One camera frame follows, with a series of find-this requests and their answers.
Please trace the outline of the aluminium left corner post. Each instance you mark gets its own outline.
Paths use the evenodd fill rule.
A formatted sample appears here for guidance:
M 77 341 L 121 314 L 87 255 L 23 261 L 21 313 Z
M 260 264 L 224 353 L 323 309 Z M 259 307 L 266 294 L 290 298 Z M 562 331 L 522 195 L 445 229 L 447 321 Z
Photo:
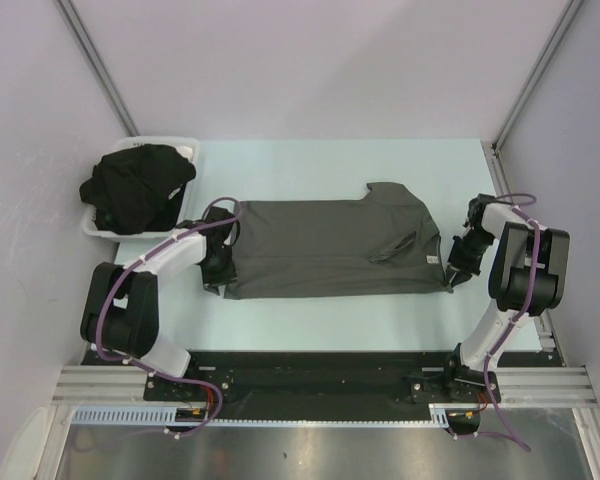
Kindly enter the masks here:
M 77 6 L 71 0 L 53 0 L 52 3 L 58 10 L 123 131 L 127 136 L 138 136 L 139 130 L 136 123 Z

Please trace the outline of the aluminium corner post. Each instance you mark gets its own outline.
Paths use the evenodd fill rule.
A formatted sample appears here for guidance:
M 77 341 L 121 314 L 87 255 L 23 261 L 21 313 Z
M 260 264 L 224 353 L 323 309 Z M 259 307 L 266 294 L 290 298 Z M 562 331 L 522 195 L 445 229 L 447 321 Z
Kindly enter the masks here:
M 53 0 L 52 3 L 58 10 L 123 131 L 127 136 L 138 136 L 139 130 L 136 123 L 77 6 L 71 0 Z
M 526 106 L 539 87 L 541 81 L 556 58 L 571 28 L 576 23 L 581 11 L 588 4 L 587 0 L 569 0 L 566 2 L 544 46 L 535 60 L 522 89 L 516 96 L 491 146 L 496 154 L 500 154 Z

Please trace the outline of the white t shirt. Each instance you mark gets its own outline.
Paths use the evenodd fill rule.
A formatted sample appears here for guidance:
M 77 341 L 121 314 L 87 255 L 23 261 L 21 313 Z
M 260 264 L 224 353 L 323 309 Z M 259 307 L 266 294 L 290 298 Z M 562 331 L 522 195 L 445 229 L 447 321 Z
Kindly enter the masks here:
M 195 149 L 189 146 L 185 146 L 185 145 L 180 145 L 180 146 L 176 146 L 175 147 L 176 152 L 182 156 L 192 167 L 195 167 Z M 168 199 L 171 200 L 173 199 L 176 195 L 178 195 L 180 192 L 182 192 L 187 184 L 193 180 L 195 178 L 195 176 L 192 176 L 191 178 L 188 178 L 184 183 L 182 183 L 179 187 L 177 187 L 176 189 L 174 189 L 168 196 Z

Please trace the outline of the black t shirt pile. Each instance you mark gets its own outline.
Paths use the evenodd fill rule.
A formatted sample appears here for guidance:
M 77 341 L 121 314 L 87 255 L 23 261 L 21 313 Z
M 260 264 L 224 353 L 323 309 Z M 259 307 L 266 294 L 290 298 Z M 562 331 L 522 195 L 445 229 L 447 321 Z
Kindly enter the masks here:
M 80 185 L 79 196 L 104 215 L 96 220 L 100 229 L 138 234 L 155 223 L 166 230 L 169 225 L 159 223 L 167 222 L 167 213 L 175 208 L 169 194 L 196 175 L 174 147 L 144 144 L 103 156 Z

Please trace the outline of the aluminium front frame rail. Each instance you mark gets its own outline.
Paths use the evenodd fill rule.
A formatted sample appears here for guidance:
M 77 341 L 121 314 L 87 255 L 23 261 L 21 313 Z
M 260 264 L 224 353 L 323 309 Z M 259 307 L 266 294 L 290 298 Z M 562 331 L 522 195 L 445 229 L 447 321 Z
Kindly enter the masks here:
M 522 367 L 497 371 L 504 408 L 595 408 L 584 367 Z M 157 390 L 156 379 L 135 367 L 69 366 L 53 394 L 55 404 L 137 405 Z

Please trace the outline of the dark grey t shirt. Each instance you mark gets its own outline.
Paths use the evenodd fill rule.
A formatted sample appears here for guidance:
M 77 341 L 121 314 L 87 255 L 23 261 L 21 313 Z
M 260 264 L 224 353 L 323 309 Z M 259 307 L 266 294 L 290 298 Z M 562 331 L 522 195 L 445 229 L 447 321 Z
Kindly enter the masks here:
M 231 300 L 448 292 L 441 234 L 404 185 L 353 200 L 245 201 Z

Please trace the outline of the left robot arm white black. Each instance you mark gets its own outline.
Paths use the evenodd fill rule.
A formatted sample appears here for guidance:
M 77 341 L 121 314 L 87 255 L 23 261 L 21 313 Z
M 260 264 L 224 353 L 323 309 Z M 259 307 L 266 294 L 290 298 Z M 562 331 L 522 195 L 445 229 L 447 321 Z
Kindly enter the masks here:
M 159 287 L 189 267 L 200 269 L 204 291 L 218 295 L 237 280 L 233 246 L 239 217 L 217 206 L 203 218 L 184 221 L 161 243 L 124 265 L 103 262 L 93 271 L 81 338 L 107 361 L 138 362 L 166 377 L 177 398 L 194 397 L 201 376 L 189 368 L 192 355 L 160 329 Z

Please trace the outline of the white plastic laundry bin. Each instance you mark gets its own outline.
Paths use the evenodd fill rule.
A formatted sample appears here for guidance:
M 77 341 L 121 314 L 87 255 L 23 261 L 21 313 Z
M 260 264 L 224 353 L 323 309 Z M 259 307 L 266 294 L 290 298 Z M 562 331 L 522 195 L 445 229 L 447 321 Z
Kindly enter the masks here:
M 155 223 L 151 224 L 151 227 L 147 228 L 145 231 L 138 234 L 118 234 L 113 230 L 100 229 L 97 224 L 97 219 L 104 219 L 103 214 L 99 214 L 95 207 L 92 205 L 87 205 L 85 207 L 85 211 L 83 214 L 83 218 L 81 221 L 81 228 L 83 232 L 92 237 L 100 237 L 105 238 L 113 242 L 121 242 L 124 239 L 133 239 L 133 240 L 149 240 L 149 239 L 162 239 L 171 234 L 171 231 L 175 228 L 175 226 L 186 219 L 187 207 L 189 204 L 189 200 L 192 197 L 192 192 L 194 190 L 194 183 L 201 178 L 201 170 L 202 167 L 200 165 L 200 153 L 201 153 L 201 143 L 194 138 L 189 137 L 178 137 L 178 136 L 134 136 L 134 137 L 125 137 L 118 140 L 110 149 L 110 153 L 126 150 L 134 147 L 139 147 L 144 144 L 152 144 L 152 145 L 169 145 L 171 147 L 176 147 L 180 145 L 189 146 L 195 149 L 195 168 L 196 168 L 196 178 L 191 180 L 186 188 L 176 195 L 173 200 L 175 200 L 174 206 L 175 208 L 171 208 L 167 213 L 166 219 L 167 222 L 159 223 L 162 225 L 169 225 L 169 228 L 164 230 L 162 227 L 155 227 Z

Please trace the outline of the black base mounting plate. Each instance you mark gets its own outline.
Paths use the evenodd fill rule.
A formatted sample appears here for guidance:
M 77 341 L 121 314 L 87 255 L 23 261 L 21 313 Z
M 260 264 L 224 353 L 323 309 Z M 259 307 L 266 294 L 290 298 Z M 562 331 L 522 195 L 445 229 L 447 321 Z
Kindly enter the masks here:
M 447 351 L 412 353 L 254 353 L 194 355 L 183 378 L 147 374 L 143 397 L 167 402 L 206 399 L 238 404 L 266 394 L 282 398 L 371 395 L 396 402 L 473 403 L 499 398 L 508 368 L 561 368 L 556 352 L 506 352 L 497 366 L 469 369 Z

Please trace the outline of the aluminium right corner post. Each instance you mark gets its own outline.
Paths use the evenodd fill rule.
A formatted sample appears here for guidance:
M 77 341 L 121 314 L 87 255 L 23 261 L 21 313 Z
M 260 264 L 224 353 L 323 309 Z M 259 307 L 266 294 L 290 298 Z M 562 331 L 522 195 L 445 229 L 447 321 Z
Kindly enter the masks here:
M 491 146 L 496 154 L 500 154 L 526 106 L 539 87 L 541 81 L 556 58 L 571 28 L 576 23 L 581 11 L 588 4 L 587 0 L 569 0 L 566 2 L 544 46 L 535 60 L 522 89 L 516 96 Z

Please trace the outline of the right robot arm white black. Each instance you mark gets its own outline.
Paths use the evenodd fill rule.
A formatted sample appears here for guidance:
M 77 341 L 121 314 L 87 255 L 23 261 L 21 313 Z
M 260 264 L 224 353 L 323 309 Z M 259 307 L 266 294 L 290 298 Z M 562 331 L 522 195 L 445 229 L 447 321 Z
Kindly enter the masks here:
M 569 234 L 541 225 L 512 198 L 480 194 L 472 199 L 464 232 L 453 238 L 446 268 L 452 288 L 477 277 L 485 252 L 497 246 L 488 308 L 456 346 L 441 376 L 442 391 L 453 401 L 495 391 L 495 369 L 507 343 L 531 320 L 557 307 L 564 294 Z

